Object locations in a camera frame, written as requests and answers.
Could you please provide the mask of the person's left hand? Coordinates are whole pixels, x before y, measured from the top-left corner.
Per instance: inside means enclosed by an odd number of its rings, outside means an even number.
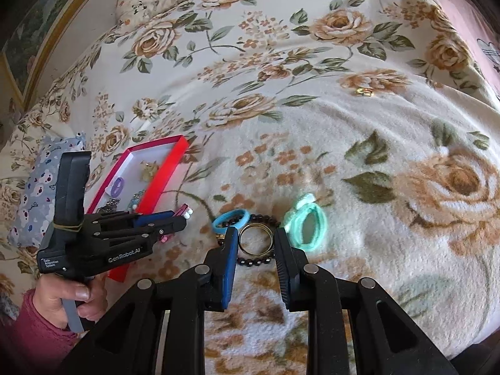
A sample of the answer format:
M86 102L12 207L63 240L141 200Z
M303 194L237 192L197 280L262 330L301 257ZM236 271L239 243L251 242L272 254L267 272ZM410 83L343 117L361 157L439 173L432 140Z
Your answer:
M42 275L32 301L37 312L54 327L64 329L68 319L63 300L79 301L78 315L92 322L98 321L108 307L105 289L106 273L97 275L88 284L62 278L56 274Z

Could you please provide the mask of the maroon sleeve left forearm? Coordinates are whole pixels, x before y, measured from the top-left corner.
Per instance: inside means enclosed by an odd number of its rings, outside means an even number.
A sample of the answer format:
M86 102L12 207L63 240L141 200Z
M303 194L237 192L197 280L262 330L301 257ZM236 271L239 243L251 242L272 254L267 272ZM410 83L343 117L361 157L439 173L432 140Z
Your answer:
M53 326L24 295L18 318L1 323L1 374L55 374L78 335Z

